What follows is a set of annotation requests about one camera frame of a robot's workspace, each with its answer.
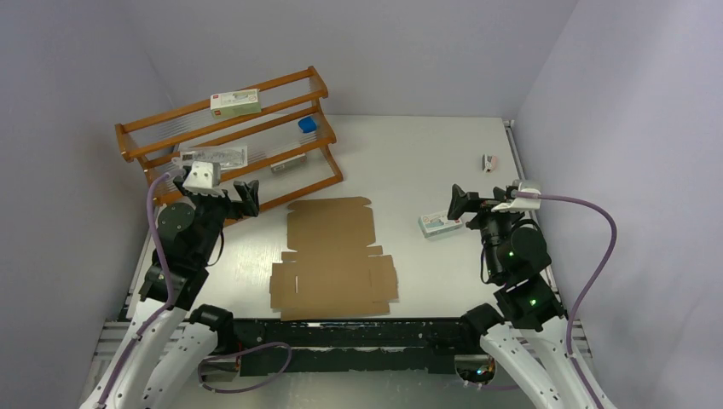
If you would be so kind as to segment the brown cardboard box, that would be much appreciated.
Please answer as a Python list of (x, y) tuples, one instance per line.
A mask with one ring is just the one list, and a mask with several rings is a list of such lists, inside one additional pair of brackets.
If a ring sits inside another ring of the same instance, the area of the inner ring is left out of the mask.
[(281, 320), (388, 314), (398, 281), (376, 242), (370, 200), (299, 200), (288, 208), (287, 249), (269, 279), (270, 307)]

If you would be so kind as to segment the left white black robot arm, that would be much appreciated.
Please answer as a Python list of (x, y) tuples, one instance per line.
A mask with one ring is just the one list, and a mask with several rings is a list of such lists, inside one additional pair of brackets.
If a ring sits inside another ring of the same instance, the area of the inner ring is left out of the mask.
[(174, 180), (183, 198), (151, 215), (151, 267), (124, 338), (84, 408), (166, 408), (210, 353), (236, 341), (233, 315), (195, 298), (208, 277), (211, 254), (228, 220), (260, 211), (258, 181), (237, 181), (238, 199), (193, 193)]

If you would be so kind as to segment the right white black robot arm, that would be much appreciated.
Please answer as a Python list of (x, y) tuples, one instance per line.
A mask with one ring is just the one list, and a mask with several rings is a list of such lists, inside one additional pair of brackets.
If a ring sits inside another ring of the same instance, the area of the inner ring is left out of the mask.
[[(542, 276), (552, 258), (541, 227), (529, 218), (547, 200), (595, 210), (610, 225), (603, 258), (571, 309)], [(617, 226), (610, 213), (583, 199), (544, 194), (527, 181), (497, 187), (490, 198), (453, 185), (448, 219), (465, 213), (474, 215), (466, 226), (481, 236), (483, 283), (498, 289), (495, 305), (484, 303), (462, 316), (462, 346), (486, 353), (537, 408), (614, 407), (572, 337), (581, 301), (616, 246)]]

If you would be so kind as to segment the white teal box on table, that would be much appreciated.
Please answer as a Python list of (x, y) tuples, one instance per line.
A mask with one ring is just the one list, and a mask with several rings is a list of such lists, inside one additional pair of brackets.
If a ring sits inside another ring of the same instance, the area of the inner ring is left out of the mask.
[(418, 219), (420, 231), (425, 239), (452, 233), (464, 226), (460, 219), (449, 219), (447, 211), (439, 211), (420, 216)]

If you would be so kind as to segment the small white box on shelf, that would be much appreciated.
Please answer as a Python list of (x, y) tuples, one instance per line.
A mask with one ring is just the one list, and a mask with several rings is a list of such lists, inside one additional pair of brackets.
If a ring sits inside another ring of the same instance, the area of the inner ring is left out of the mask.
[(274, 163), (270, 165), (271, 171), (276, 173), (286, 172), (289, 170), (296, 169), (299, 166), (302, 166), (306, 164), (307, 162), (307, 155), (305, 153), (301, 153), (299, 155), (295, 155), (291, 158), (284, 159), (280, 162)]

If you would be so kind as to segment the white green box top shelf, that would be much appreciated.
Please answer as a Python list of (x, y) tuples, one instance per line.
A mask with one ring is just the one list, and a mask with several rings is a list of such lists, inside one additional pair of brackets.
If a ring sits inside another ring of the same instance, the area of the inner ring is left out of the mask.
[(241, 89), (218, 93), (209, 98), (210, 112), (214, 118), (233, 118), (260, 113), (259, 89)]

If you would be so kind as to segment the small pink white stapler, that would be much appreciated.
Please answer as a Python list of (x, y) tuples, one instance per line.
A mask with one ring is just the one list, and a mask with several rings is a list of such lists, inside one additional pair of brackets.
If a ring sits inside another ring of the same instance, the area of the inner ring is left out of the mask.
[(491, 173), (497, 168), (498, 159), (494, 155), (484, 154), (482, 156), (482, 168), (486, 173)]

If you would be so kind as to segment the clear plastic blister package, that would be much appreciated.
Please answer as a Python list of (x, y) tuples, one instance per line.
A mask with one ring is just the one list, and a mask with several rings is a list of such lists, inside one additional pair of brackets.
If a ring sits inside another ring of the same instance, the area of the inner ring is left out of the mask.
[(201, 147), (181, 151), (171, 159), (178, 166), (190, 166), (193, 162), (218, 164), (221, 170), (235, 170), (248, 165), (247, 146), (240, 147)]

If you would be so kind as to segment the orange wooden shelf rack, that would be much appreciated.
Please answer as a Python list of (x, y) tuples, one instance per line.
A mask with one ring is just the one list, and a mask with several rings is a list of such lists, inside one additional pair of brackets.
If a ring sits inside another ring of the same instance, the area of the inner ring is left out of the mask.
[[(203, 126), (191, 126), (188, 130), (182, 130), (186, 119), (196, 118), (201, 111), (210, 106), (208, 101), (198, 101), (194, 104), (173, 109), (168, 112), (153, 115), (151, 117), (136, 120), (127, 124), (116, 124), (115, 133), (122, 158), (132, 163), (138, 162), (141, 166), (147, 182), (152, 182), (160, 174), (165, 172), (168, 165), (180, 153), (160, 152), (172, 147), (179, 148), (183, 143), (189, 142), (192, 148), (202, 147), (230, 147), (233, 142), (242, 142), (249, 146), (254, 136), (261, 141), (270, 141), (270, 132), (277, 131), (281, 126), (296, 123), (298, 120), (311, 118), (316, 124), (316, 130), (302, 136), (297, 147), (280, 147), (271, 151), (249, 151), (246, 155), (247, 166), (237, 170), (224, 170), (221, 174), (221, 181), (239, 181), (243, 176), (252, 172), (262, 170), (282, 161), (287, 161), (303, 153), (320, 151), (333, 173), (332, 176), (321, 181), (302, 186), (301, 188), (271, 199), (259, 205), (260, 211), (274, 209), (297, 200), (311, 193), (318, 192), (323, 188), (330, 187), (344, 180), (344, 174), (333, 157), (330, 146), (337, 142), (331, 125), (321, 108), (321, 100), (328, 97), (328, 88), (319, 72), (313, 67), (287, 74), (285, 76), (270, 79), (253, 87), (259, 91), (270, 91), (298, 81), (306, 81), (309, 84), (309, 92), (287, 98), (268, 107), (261, 112), (239, 117), (227, 118)], [(140, 146), (134, 140), (134, 132), (171, 124), (174, 134), (163, 136), (159, 141)]]

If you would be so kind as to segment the blue small block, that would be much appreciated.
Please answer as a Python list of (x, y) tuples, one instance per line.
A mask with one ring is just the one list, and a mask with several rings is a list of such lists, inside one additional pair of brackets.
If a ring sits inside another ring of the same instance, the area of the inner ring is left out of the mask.
[(311, 116), (308, 116), (298, 120), (298, 128), (301, 133), (309, 134), (315, 132), (318, 128), (318, 125)]

